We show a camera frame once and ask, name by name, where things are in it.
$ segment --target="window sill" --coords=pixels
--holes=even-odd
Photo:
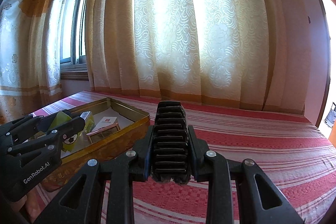
[[[83,71],[61,71],[61,80],[81,80],[88,81],[87,70]]]

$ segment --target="wall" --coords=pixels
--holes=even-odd
[[[89,81],[61,80],[63,96],[68,97],[82,90],[91,90]]]
[[[305,101],[305,117],[316,124],[320,113],[327,82],[329,59],[329,33],[326,28],[324,9],[320,0],[304,0],[310,18],[311,60],[310,78]]]

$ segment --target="gold tin box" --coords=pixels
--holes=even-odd
[[[108,109],[112,109],[130,120],[130,125],[105,139],[90,144],[70,155],[63,156],[62,165],[41,182],[47,191],[52,192],[65,185],[89,159],[98,161],[113,159],[130,149],[136,140],[145,137],[150,125],[149,113],[113,98],[108,97],[78,106],[70,109],[70,112],[76,117],[85,111],[91,111],[93,115],[96,115]]]

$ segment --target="screw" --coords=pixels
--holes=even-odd
[[[90,159],[90,160],[87,161],[88,166],[95,166],[97,163],[98,162],[95,159]]]
[[[137,154],[137,152],[135,152],[134,150],[128,150],[126,152],[126,156],[128,157],[134,157]]]
[[[253,166],[253,165],[254,165],[254,161],[251,160],[251,159],[246,159],[246,160],[244,160],[244,163],[245,163],[247,166]]]
[[[212,151],[212,150],[208,150],[206,154],[207,154],[208,157],[215,157],[216,156],[216,152]]]

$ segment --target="curtain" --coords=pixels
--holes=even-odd
[[[303,0],[87,0],[92,90],[302,114]]]
[[[0,6],[0,122],[61,99],[59,30],[65,0]]]

